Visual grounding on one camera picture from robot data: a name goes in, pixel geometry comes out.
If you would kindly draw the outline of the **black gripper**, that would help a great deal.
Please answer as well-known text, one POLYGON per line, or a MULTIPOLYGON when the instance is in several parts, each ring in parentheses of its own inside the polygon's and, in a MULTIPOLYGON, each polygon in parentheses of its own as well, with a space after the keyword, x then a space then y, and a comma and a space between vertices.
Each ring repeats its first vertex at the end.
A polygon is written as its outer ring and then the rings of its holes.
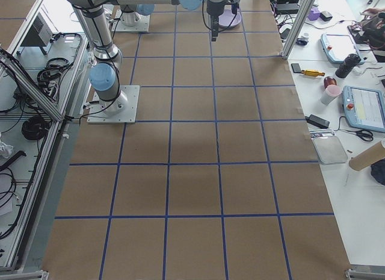
POLYGON ((206 0, 206 12, 210 15, 211 41, 216 42, 219 33, 219 16, 224 13, 226 5, 239 7, 240 0, 206 0))

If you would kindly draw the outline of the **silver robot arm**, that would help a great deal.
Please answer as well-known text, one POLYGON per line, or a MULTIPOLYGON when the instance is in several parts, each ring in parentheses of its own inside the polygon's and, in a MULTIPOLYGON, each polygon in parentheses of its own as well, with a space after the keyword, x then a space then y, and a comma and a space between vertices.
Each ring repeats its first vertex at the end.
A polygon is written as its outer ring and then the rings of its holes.
POLYGON ((91 68, 89 80, 99 97, 100 112, 112 116, 124 108, 126 96, 120 88, 119 67, 122 53, 113 43, 102 4, 93 0, 67 0, 82 14, 83 29, 92 44, 97 64, 91 68))
POLYGON ((240 0, 109 0, 114 5, 134 4, 171 4, 181 5, 184 9, 193 11, 202 9, 202 18, 205 27, 211 32, 214 42, 220 33, 220 16, 224 13, 225 6, 231 6, 234 16, 237 15, 240 0))

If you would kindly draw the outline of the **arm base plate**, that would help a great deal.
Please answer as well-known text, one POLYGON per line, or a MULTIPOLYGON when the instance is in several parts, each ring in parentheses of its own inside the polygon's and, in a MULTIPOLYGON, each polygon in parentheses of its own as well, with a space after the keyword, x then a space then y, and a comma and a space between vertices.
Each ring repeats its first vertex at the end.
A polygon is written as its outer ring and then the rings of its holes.
POLYGON ((99 103, 90 107, 91 115, 87 117, 89 124, 135 123, 140 86, 122 85, 120 90, 120 96, 111 106, 108 102, 100 101, 97 92, 94 92, 93 100, 99 103))
POLYGON ((150 25, 150 15, 144 16, 137 12, 121 13, 117 12, 112 23, 111 31, 116 33, 148 33, 150 25))

